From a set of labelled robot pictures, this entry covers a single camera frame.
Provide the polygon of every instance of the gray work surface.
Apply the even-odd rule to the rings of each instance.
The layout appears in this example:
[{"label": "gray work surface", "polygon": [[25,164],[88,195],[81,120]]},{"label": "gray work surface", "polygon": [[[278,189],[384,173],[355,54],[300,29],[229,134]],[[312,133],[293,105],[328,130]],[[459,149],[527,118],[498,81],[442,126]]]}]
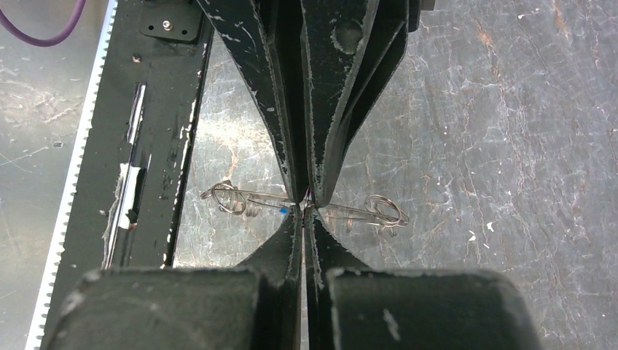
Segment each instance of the gray work surface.
[{"label": "gray work surface", "polygon": [[[73,1],[0,6],[43,37]],[[105,6],[89,2],[51,49],[0,30],[0,349],[25,343]],[[438,1],[354,140],[333,200],[362,207],[385,195],[410,224],[392,238],[335,221],[334,234],[374,268],[502,272],[546,349],[618,347],[617,42],[613,0]],[[223,179],[283,191],[220,40],[204,93],[177,266],[233,265],[282,219],[231,217],[198,199]]]}]

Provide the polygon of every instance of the black bracket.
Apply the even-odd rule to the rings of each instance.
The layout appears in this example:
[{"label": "black bracket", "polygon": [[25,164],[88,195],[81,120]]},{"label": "black bracket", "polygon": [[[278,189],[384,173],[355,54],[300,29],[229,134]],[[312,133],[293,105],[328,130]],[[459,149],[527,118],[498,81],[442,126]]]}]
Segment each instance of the black bracket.
[{"label": "black bracket", "polygon": [[139,31],[145,36],[192,43],[200,35],[202,9],[190,0],[146,0]]}]

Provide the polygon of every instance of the cracked surface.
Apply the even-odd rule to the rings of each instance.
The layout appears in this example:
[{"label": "cracked surface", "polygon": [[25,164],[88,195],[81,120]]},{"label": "cracked surface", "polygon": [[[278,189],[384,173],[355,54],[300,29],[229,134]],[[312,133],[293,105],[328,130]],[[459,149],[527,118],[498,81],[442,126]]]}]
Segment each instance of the cracked surface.
[{"label": "cracked surface", "polygon": [[[333,233],[374,268],[503,273],[546,349],[616,348],[617,39],[610,0],[438,1],[353,141],[332,201],[385,195],[410,224],[394,238],[361,223],[332,223]],[[237,263],[281,222],[251,219],[260,229],[250,231],[197,199],[226,176],[247,190],[282,183],[220,42],[205,94],[177,265]]]}]

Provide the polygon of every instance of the white tape strip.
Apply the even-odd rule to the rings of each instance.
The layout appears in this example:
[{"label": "white tape strip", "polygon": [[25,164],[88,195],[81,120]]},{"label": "white tape strip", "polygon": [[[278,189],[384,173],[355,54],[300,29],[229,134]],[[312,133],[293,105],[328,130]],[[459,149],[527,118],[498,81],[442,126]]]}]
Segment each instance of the white tape strip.
[{"label": "white tape strip", "polygon": [[43,329],[47,319],[47,312],[50,309],[52,292],[54,290],[56,272],[58,271],[58,266],[60,265],[60,255],[64,251],[64,234],[66,232],[66,226],[69,222],[71,205],[73,203],[73,196],[77,185],[77,177],[79,176],[79,167],[82,164],[82,156],[84,155],[84,148],[86,146],[86,140],[88,139],[88,133],[92,127],[96,93],[98,90],[98,83],[101,81],[101,74],[103,73],[103,64],[105,63],[109,38],[112,35],[112,26],[114,24],[114,16],[116,15],[116,7],[117,0],[109,0],[105,18],[103,20],[103,26],[101,27],[101,36],[98,40],[93,71],[90,75],[90,82],[88,83],[84,108],[82,110],[82,116],[79,120],[79,127],[77,128],[73,155],[71,156],[71,162],[69,163],[69,172],[66,176],[64,191],[62,194],[62,199],[60,200],[60,209],[58,210],[58,217],[56,218],[56,225],[54,227],[52,242],[50,244],[50,252],[47,254],[47,262],[45,263],[43,279],[39,289],[39,297],[36,299],[36,305],[34,306],[34,315],[32,316],[30,332],[28,333],[28,340],[26,341],[26,350],[37,350],[41,346]]}]

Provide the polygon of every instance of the screw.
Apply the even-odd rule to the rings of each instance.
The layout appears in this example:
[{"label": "screw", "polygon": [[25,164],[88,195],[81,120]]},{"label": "screw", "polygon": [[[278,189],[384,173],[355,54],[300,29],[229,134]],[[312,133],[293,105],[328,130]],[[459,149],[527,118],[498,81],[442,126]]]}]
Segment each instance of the screw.
[{"label": "screw", "polygon": [[172,23],[169,20],[163,21],[163,29],[165,29],[166,31],[171,31],[172,28],[173,28]]}]

